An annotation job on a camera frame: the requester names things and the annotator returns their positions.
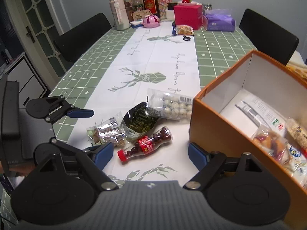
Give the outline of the red candy bottle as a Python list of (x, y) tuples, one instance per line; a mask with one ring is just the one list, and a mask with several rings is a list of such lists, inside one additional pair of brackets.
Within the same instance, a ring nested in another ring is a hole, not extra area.
[(151, 135), (144, 135), (138, 138), (130, 147), (121, 149), (117, 152), (118, 158), (123, 163), (137, 156), (151, 154), (159, 147), (169, 144), (173, 139), (171, 131), (164, 126)]

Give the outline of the purple tissue pack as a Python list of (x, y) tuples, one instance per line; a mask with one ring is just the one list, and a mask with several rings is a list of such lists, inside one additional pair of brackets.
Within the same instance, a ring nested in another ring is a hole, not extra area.
[(234, 32), (236, 21), (231, 10), (212, 9), (205, 10), (202, 25), (207, 31)]

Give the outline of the dark brown glass bottle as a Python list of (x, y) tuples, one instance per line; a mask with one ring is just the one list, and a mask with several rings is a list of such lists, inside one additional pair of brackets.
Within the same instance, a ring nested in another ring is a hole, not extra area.
[(143, 0), (144, 9), (150, 10), (153, 15), (156, 15), (160, 18), (160, 9), (158, 0)]

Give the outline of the black foil snack bag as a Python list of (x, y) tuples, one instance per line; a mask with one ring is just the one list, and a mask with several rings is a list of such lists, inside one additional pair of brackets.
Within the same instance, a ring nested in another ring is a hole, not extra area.
[(158, 121), (151, 113), (147, 102), (141, 102), (131, 108), (123, 117), (121, 128), (128, 142), (134, 142), (139, 137), (153, 129)]

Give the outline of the clear pastry snack packet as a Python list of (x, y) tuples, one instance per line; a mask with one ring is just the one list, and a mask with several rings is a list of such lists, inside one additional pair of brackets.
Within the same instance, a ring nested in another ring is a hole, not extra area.
[(257, 129), (252, 137), (252, 142), (282, 165), (289, 159), (288, 141), (265, 126), (260, 126)]

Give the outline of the white pink bottle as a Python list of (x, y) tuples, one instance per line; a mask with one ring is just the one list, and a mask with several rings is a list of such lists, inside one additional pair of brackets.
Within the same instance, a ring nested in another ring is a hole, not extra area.
[(126, 30), (130, 27), (126, 13), (124, 0), (109, 0), (110, 9), (118, 31)]

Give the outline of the yellow waffle biscuit packet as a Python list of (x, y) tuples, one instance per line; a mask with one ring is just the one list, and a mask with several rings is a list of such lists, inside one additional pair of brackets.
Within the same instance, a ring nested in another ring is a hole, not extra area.
[(286, 121), (289, 159), (285, 169), (300, 186), (306, 189), (306, 129), (293, 118)]

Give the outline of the pink round container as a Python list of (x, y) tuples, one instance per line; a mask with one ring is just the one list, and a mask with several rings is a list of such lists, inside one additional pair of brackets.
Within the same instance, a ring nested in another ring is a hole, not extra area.
[(156, 28), (160, 26), (160, 19), (156, 15), (147, 15), (142, 22), (144, 28)]

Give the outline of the silver candy bag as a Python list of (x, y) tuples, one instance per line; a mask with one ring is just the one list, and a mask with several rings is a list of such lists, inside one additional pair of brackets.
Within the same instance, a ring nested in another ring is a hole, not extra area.
[(98, 125), (88, 127), (86, 132), (92, 146), (103, 145), (107, 142), (112, 143), (115, 147), (124, 147), (127, 144), (120, 113), (101, 121)]

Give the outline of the small nut snack bag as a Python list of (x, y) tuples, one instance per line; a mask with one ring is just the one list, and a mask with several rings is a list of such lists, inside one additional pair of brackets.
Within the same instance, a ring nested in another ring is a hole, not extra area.
[(177, 35), (192, 35), (194, 36), (194, 30), (191, 26), (188, 25), (177, 25), (175, 28)]

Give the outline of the black chair right side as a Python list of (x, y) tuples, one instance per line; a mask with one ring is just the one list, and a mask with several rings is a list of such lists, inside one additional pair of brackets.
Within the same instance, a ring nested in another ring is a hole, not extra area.
[(299, 44), (294, 34), (251, 9), (245, 10), (239, 28), (258, 51), (283, 65), (287, 65)]

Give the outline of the white ball candy packet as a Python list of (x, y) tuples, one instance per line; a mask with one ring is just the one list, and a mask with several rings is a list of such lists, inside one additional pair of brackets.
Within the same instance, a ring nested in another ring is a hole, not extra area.
[(147, 105), (150, 116), (174, 121), (188, 121), (192, 115), (193, 98), (161, 90), (148, 89)]

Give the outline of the black chair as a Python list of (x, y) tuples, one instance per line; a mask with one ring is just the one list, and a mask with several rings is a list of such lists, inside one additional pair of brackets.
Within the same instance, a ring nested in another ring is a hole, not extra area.
[(251, 9), (245, 10), (239, 28), (258, 51), (283, 65), (287, 65), (299, 44), (294, 34)]
[(59, 53), (68, 62), (76, 62), (95, 42), (111, 29), (107, 17), (98, 13), (54, 39)]

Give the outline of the magenta tissue box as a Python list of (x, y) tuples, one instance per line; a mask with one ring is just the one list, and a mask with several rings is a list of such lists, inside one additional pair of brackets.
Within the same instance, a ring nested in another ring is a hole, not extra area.
[(187, 25), (191, 26), (193, 30), (199, 30), (203, 22), (202, 5), (176, 5), (174, 17), (176, 25)]

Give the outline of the orange cardboard box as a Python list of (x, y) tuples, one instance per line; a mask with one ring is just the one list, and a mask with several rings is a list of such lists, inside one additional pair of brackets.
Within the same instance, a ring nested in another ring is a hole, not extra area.
[(252, 108), (267, 127), (287, 141), (286, 121), (306, 129), (306, 82), (284, 65), (253, 50), (206, 85), (194, 98), (189, 139), (203, 149), (238, 157), (250, 152), (290, 193), (285, 223), (306, 229), (306, 189), (280, 164), (252, 142), (258, 129), (245, 112)]

